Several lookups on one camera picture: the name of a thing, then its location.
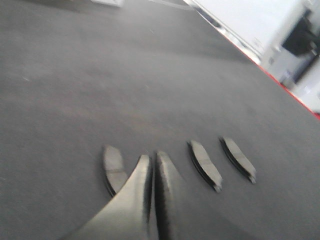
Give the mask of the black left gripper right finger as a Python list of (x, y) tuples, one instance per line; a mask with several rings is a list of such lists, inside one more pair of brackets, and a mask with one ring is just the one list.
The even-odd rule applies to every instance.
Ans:
[(170, 156), (156, 152), (154, 201), (160, 240), (194, 240), (191, 215), (187, 210), (187, 185)]

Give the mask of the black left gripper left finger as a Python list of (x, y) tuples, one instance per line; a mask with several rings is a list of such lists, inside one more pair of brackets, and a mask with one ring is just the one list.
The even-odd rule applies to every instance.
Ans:
[(63, 240), (148, 240), (152, 163), (141, 155), (121, 190), (84, 225)]

